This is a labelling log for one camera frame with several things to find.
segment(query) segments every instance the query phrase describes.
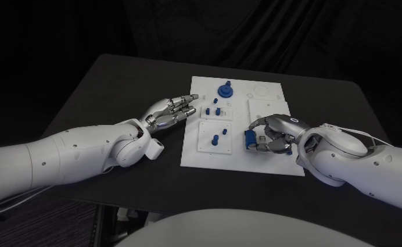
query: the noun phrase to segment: table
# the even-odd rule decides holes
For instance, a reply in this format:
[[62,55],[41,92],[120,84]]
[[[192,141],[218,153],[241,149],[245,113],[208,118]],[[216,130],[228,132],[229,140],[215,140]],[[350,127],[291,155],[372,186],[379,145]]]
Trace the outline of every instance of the table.
[[[192,76],[277,82],[293,116],[366,131],[388,140],[358,84],[101,55],[44,137],[81,126],[139,118],[160,99],[188,95]],[[130,168],[114,168],[48,193],[80,201],[178,214],[228,208],[281,214],[329,227],[372,244],[401,246],[402,210],[365,196],[349,184],[336,188],[306,177],[180,167],[185,123],[154,134],[166,149]]]

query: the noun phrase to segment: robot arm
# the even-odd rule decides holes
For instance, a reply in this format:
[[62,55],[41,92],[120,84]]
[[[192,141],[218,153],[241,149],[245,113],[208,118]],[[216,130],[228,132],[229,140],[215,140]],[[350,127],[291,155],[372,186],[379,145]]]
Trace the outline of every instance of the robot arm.
[[0,148],[0,199],[31,189],[78,182],[110,167],[153,160],[163,144],[152,133],[186,119],[198,95],[159,101],[140,120],[80,127],[29,144]]
[[258,125],[265,125],[273,142],[251,145],[251,149],[286,153],[296,143],[297,164],[325,183],[339,187],[349,182],[368,196],[402,208],[401,148],[389,145],[368,148],[337,126],[325,124],[310,128],[301,120],[283,114],[261,118],[250,129]]

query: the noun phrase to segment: blue object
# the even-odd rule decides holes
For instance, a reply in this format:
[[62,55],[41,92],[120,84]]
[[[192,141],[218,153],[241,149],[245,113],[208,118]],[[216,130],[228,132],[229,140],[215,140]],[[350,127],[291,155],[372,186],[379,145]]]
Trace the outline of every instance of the blue object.
[[218,146],[218,139],[219,139],[219,136],[215,135],[214,136],[214,140],[212,140],[212,145]]
[[250,149],[251,144],[257,145],[255,131],[254,130],[247,130],[245,131],[245,149]]
[[231,81],[227,81],[227,84],[218,88],[218,94],[222,98],[232,97],[234,89],[231,88]]

